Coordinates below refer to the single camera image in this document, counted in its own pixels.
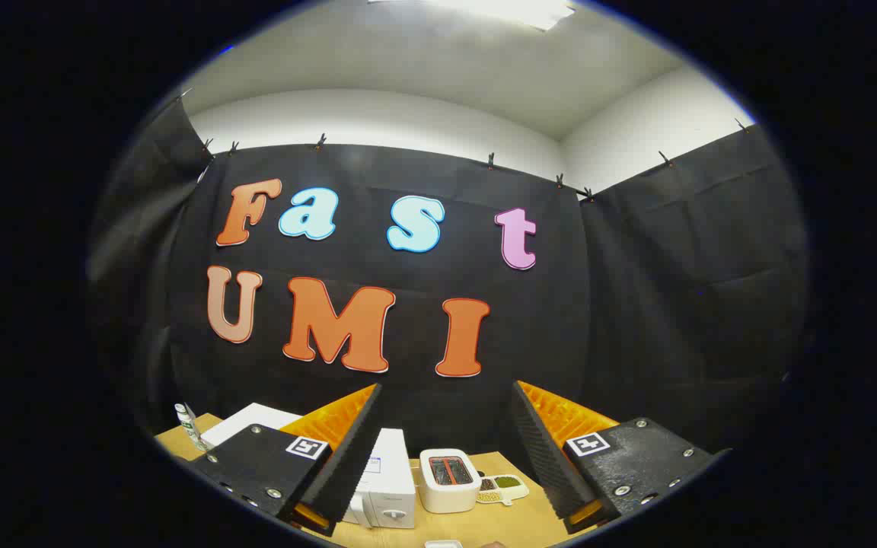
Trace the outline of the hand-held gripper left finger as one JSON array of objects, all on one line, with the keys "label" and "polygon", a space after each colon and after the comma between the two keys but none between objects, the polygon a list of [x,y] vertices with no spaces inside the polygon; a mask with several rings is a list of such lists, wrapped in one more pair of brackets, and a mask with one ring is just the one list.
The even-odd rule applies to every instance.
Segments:
[{"label": "hand-held gripper left finger", "polygon": [[281,428],[250,424],[189,468],[268,519],[330,537],[375,447],[382,391],[373,383]]}]

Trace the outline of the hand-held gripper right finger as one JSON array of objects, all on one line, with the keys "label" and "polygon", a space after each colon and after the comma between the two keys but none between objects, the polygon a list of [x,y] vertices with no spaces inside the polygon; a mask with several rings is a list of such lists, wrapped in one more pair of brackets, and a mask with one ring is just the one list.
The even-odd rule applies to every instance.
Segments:
[{"label": "hand-held gripper right finger", "polygon": [[570,534],[645,511],[729,453],[706,451],[648,417],[609,419],[524,381],[512,385],[511,416]]}]

